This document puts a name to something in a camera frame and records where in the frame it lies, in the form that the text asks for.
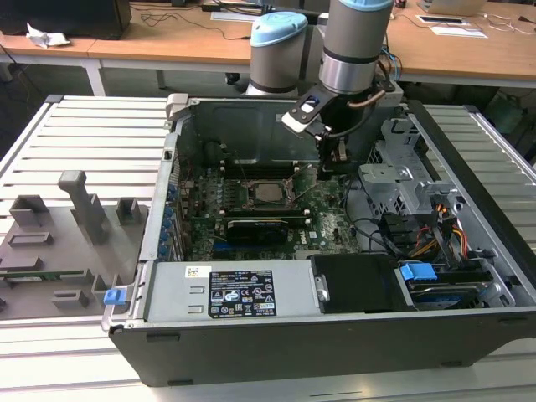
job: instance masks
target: blue plastic latch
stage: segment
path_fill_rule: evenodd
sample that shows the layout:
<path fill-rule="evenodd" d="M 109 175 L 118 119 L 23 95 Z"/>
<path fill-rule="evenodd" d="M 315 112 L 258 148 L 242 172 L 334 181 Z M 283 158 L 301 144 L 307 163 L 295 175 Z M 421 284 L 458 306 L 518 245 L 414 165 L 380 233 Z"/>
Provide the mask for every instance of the blue plastic latch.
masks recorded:
<path fill-rule="evenodd" d="M 104 294 L 105 306 L 123 306 L 126 304 L 126 289 L 109 289 Z"/>
<path fill-rule="evenodd" d="M 432 264 L 427 262 L 411 262 L 400 267 L 400 272 L 405 281 L 433 281 L 437 279 L 436 271 Z"/>

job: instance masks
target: white tissue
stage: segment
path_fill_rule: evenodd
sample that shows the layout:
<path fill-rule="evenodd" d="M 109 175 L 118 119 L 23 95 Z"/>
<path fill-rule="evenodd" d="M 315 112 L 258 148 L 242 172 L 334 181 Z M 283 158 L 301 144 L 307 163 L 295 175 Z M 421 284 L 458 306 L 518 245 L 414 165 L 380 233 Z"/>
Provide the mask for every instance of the white tissue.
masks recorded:
<path fill-rule="evenodd" d="M 49 46 L 60 46 L 62 44 L 70 44 L 70 41 L 67 40 L 65 35 L 61 33 L 46 33 L 41 32 L 37 29 L 34 29 L 30 26 L 29 23 L 26 24 L 28 27 L 28 33 L 26 33 L 26 38 L 30 39 L 34 44 L 41 46 L 42 48 L 47 49 Z"/>

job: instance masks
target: sticker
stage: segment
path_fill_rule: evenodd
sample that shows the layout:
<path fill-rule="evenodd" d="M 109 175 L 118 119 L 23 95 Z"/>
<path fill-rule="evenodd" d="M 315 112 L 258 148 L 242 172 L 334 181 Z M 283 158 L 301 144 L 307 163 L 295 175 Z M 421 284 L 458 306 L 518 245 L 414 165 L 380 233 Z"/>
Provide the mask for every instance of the sticker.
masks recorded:
<path fill-rule="evenodd" d="M 208 278 L 212 266 L 187 266 L 184 274 L 187 278 Z"/>
<path fill-rule="evenodd" d="M 38 276 L 21 276 L 19 278 L 8 278 L 8 282 L 19 283 L 19 282 L 41 282 L 43 278 Z"/>
<path fill-rule="evenodd" d="M 276 315 L 271 271 L 209 272 L 209 277 L 209 315 L 212 318 Z"/>

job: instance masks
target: desk leg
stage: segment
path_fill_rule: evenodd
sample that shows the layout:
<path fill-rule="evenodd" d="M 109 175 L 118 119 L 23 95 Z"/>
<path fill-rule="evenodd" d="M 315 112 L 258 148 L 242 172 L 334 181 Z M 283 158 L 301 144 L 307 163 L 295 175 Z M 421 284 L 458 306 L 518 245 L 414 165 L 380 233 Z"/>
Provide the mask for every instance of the desk leg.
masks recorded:
<path fill-rule="evenodd" d="M 163 70 L 157 70 L 157 81 L 158 81 L 158 88 L 161 90 L 165 90 L 166 89 L 166 77 L 164 77 Z"/>
<path fill-rule="evenodd" d="M 0 63 L 0 81 L 2 82 L 9 82 L 13 79 L 8 70 L 8 65 L 7 63 Z"/>
<path fill-rule="evenodd" d="M 91 89 L 94 96 L 107 96 L 105 88 L 104 70 L 98 59 L 87 59 L 84 62 L 87 77 L 90 79 Z"/>

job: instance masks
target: motherboard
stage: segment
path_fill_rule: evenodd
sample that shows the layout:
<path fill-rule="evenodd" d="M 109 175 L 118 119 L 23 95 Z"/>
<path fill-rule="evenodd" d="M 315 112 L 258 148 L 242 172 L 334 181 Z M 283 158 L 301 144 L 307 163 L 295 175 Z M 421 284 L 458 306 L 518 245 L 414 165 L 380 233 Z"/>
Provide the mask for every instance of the motherboard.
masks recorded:
<path fill-rule="evenodd" d="M 317 181 L 311 164 L 275 171 L 190 168 L 178 205 L 188 228 L 186 259 L 304 260 L 358 252 L 347 195 L 343 178 Z"/>

